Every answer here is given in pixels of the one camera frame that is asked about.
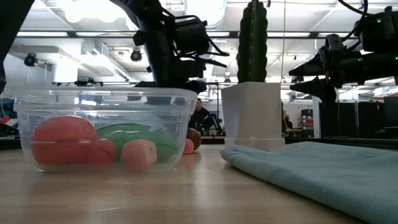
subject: green plastic object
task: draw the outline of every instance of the green plastic object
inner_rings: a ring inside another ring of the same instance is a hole
[[[239,33],[238,80],[265,82],[267,77],[267,9],[252,0],[243,11]]]
[[[100,139],[112,141],[116,146],[116,160],[121,160],[121,153],[125,143],[144,139],[156,145],[158,162],[167,162],[170,157],[178,153],[174,139],[161,131],[150,131],[149,126],[135,123],[113,124],[99,128],[97,135]]]

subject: folded towel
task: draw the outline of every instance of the folded towel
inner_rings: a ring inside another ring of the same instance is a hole
[[[315,142],[264,152],[228,146],[238,169],[369,223],[398,223],[398,153]]]

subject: wooden table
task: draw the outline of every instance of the wooden table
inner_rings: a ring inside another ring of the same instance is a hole
[[[221,147],[154,174],[40,173],[22,151],[0,151],[0,223],[362,223],[238,171]]]

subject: clear plastic container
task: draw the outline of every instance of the clear plastic container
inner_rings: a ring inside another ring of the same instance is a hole
[[[197,94],[170,88],[40,87],[15,99],[24,154],[44,171],[158,171],[183,153]]]

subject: green cactus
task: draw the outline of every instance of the green cactus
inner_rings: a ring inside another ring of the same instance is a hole
[[[243,11],[239,33],[238,80],[265,82],[267,77],[267,9],[252,0]]]

